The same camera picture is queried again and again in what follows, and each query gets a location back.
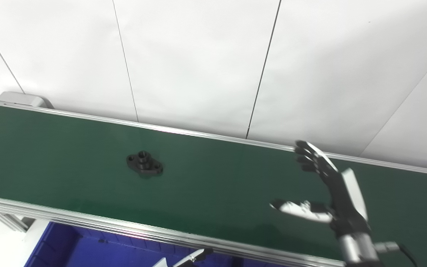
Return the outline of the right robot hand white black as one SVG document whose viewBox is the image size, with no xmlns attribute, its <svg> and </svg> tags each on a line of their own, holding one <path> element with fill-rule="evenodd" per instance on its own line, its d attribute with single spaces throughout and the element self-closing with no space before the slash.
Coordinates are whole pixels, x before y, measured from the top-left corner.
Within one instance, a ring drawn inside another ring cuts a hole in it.
<svg viewBox="0 0 427 267">
<path fill-rule="evenodd" d="M 354 171 L 349 168 L 340 172 L 323 151 L 307 141 L 297 140 L 295 145 L 301 169 L 319 175 L 330 193 L 331 204 L 326 206 L 308 201 L 296 203 L 275 199 L 269 205 L 284 214 L 327 223 L 338 238 L 358 233 L 370 234 L 365 202 Z"/>
</svg>

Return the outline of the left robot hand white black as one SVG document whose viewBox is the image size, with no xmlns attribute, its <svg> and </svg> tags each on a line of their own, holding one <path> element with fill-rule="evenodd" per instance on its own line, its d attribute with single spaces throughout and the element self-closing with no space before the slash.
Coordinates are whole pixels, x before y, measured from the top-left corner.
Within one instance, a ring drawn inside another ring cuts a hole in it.
<svg viewBox="0 0 427 267">
<path fill-rule="evenodd" d="M 202 248 L 195 250 L 193 253 L 183 257 L 173 265 L 168 265 L 167 260 L 163 257 L 161 260 L 156 262 L 153 267 L 196 267 L 194 263 L 200 262 L 206 259 L 207 255 L 210 255 L 214 252 L 212 248 Z"/>
</svg>

